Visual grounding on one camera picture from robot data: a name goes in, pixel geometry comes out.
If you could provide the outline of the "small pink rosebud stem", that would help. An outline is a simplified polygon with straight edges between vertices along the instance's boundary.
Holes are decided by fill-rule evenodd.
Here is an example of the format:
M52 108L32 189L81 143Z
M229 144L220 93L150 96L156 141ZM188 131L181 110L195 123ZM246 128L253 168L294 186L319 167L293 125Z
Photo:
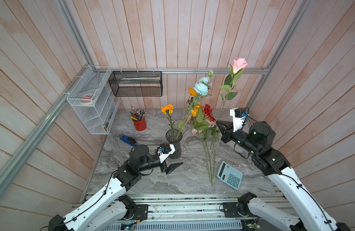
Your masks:
M221 119L226 103L237 96L238 93L235 89L247 65L248 63L244 58L236 58L233 60L232 64L230 64L229 74L226 76L223 85L219 87L222 105L220 107L220 114L217 120Z

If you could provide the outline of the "small pink carnation stem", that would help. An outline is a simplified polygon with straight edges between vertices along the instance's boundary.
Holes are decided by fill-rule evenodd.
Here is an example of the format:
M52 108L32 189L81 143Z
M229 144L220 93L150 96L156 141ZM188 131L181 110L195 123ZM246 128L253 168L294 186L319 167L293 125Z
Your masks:
M206 169L211 186L214 186L214 176L217 157L217 143L219 138L219 129L215 121L202 120L193 122L192 133L196 135L203 146L205 154Z

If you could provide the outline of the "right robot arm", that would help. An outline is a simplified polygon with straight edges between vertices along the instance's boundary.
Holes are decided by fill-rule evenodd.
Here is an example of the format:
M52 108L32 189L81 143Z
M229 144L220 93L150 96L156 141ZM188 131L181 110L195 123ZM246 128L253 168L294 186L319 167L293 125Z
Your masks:
M265 122L256 121L248 132L243 126L249 115L244 108L232 108L231 122L216 122L224 143L233 141L246 150L253 163L283 193L297 215L285 213L262 201L253 193L245 193L236 203L223 203L227 218L260 217L282 231L348 231L350 228L330 216L301 183L290 162L271 145L275 131Z

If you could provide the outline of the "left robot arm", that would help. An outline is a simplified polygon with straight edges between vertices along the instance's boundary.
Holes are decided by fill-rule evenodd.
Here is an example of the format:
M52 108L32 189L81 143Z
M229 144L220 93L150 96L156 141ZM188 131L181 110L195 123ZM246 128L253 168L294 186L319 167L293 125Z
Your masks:
M97 193L74 211L65 216L56 215L45 229L49 231L101 231L106 226L121 219L144 220L146 215L137 211L135 202L126 195L145 175L146 170L160 168L162 173L170 174L182 163L167 165L166 160L173 155L173 144L160 144L154 154L147 145L137 145L126 160L115 170Z

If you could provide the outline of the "dark ribbed glass vase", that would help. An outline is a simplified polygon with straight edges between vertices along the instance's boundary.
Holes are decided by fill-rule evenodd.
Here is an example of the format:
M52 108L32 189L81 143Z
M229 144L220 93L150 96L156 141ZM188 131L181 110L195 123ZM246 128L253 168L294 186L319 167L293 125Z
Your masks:
M170 144L173 144L174 147L175 147L175 152L170 155L169 157L171 159L178 159L181 157L181 144L180 144L180 141L182 140L183 138L183 135L182 135L182 132L180 132L179 130L177 129L173 129L173 130L169 130L166 135L165 135L167 141L170 143Z

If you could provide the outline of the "red flower stem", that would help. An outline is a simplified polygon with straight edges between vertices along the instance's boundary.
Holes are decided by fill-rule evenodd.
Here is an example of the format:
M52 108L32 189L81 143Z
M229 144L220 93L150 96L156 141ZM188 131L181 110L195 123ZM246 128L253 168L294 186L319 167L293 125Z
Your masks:
M210 122L215 122L216 119L213 116L213 109L209 104L205 104L203 107L204 118Z

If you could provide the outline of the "red metal pencil cup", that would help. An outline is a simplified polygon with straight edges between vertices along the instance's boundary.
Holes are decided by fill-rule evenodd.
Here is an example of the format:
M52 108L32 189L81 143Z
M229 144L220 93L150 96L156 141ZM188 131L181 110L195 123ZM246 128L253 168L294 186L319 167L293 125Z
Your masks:
M140 121L136 121L134 119L132 119L133 123L134 123L134 127L137 131L144 131L147 128L147 123L145 118L141 119Z

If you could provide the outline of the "blue black stapler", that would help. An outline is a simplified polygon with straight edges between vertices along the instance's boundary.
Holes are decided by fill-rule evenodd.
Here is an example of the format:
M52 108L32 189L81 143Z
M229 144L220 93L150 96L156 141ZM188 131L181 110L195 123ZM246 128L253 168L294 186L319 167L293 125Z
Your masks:
M125 135L120 135L120 140L132 147L135 147L138 145L137 141L134 138L131 138L131 137L128 137Z

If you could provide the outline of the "orange marigold flower stem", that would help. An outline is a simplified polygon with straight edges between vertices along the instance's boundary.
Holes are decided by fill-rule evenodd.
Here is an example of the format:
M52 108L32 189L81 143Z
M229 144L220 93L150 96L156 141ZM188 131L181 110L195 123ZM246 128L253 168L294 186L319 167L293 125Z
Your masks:
M172 105L166 105L161 108L163 114L167 117L169 131L167 137L170 142L178 142L182 139L185 127L191 123L197 127L203 121L203 106L201 100L207 96L208 90L198 89L198 87L189 88L190 96L186 101L184 109L175 110Z

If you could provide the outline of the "bundle of pencils and pens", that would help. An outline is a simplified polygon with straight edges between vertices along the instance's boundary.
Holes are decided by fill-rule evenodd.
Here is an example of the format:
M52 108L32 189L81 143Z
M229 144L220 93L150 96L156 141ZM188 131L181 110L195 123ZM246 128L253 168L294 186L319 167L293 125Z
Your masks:
M135 108L132 107L130 114L131 114L132 120L139 122L145 117L146 110L145 109L136 110Z

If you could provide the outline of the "teal desk calculator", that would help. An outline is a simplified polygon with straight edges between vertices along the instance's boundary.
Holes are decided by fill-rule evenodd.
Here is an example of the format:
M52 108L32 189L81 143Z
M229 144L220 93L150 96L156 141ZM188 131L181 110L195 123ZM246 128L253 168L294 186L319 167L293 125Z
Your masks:
M231 188L238 190L243 179L243 173L222 161L217 172L217 178Z

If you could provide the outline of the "light blue flower stem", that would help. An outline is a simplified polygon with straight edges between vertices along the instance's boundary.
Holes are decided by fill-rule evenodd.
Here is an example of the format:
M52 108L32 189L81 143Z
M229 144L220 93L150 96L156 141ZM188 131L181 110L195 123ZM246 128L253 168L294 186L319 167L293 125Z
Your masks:
M208 72L207 77L200 78L198 82L194 86L194 90L200 95L200 96L207 96L208 91L212 88L213 84L211 81L211 78L213 77L214 72L210 70Z

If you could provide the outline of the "tape roll on shelf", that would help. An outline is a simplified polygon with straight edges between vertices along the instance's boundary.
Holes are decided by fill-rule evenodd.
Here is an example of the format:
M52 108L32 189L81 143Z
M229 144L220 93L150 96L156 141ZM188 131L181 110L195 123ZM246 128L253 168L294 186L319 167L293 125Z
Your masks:
M94 92L85 93L79 99L81 105L92 105L96 103L96 101L97 97Z

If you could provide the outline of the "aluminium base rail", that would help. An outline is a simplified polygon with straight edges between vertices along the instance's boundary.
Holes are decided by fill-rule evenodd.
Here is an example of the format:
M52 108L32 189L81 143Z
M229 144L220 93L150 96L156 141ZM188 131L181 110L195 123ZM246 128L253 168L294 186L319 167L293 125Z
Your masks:
M160 213L162 218L200 218L224 215L226 218L253 219L263 218L283 231L301 224L299 217L287 214L254 194L247 193L237 202L208 202L205 199L146 200L152 211ZM115 220L122 218L146 218L147 210L138 215L138 205L125 193L124 188L107 188L93 195L73 212L65 215L64 225L68 230L101 230Z

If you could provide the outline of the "black mesh wall basket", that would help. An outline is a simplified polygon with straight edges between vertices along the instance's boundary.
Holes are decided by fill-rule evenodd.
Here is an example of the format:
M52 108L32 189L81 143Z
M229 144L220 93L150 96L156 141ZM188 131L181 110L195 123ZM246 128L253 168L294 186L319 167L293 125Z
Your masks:
M116 97L163 95L163 78L160 71L113 71L109 85Z

